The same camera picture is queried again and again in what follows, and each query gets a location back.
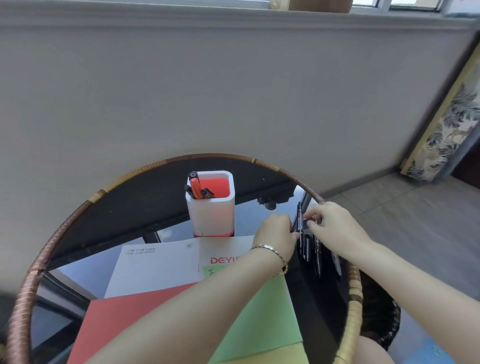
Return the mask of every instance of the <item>white pen holder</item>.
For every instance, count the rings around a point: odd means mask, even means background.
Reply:
[[[198,171],[202,188],[212,191],[214,198],[195,200],[185,193],[193,235],[233,236],[235,230],[235,186],[233,175],[226,170]]]

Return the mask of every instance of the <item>glass tabletop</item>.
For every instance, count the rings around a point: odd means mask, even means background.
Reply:
[[[36,364],[68,361],[88,305],[104,298],[123,245],[193,237],[183,190],[191,170],[228,170],[233,174],[235,236],[254,235],[272,213],[288,214],[294,221],[298,202],[304,209],[310,202],[304,190],[284,176],[224,158],[178,161],[120,185],[72,226],[49,264],[32,316]],[[318,279],[313,264],[295,253],[285,276],[311,363],[333,361],[347,312],[347,263],[340,260],[343,274],[339,276],[329,252],[322,254],[322,260]]]

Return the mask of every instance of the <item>floral pattern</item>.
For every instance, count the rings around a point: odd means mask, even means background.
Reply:
[[[455,153],[480,120],[480,60],[463,80],[459,91],[440,117],[433,132],[402,173],[424,182],[431,182]]]

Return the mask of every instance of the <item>silver bracelet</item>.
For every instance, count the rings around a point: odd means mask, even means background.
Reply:
[[[277,249],[275,249],[275,248],[273,248],[273,247],[271,247],[271,246],[269,246],[269,245],[265,245],[265,244],[252,246],[252,249],[255,249],[255,248],[268,249],[268,250],[271,250],[272,252],[274,252],[275,254],[277,254],[277,255],[280,257],[280,259],[282,259],[283,264],[284,264],[283,267],[282,267],[282,273],[279,273],[278,275],[282,275],[282,276],[283,276],[283,275],[287,272],[287,270],[288,270],[288,263],[287,263],[287,261],[284,259],[284,257],[282,257],[282,254],[280,254],[280,252],[279,252]]]

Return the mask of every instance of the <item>floor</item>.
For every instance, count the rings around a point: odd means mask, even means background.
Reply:
[[[349,210],[378,243],[479,299],[480,190],[453,177],[424,184],[390,174],[329,200]],[[403,310],[390,355],[402,363],[427,338]]]

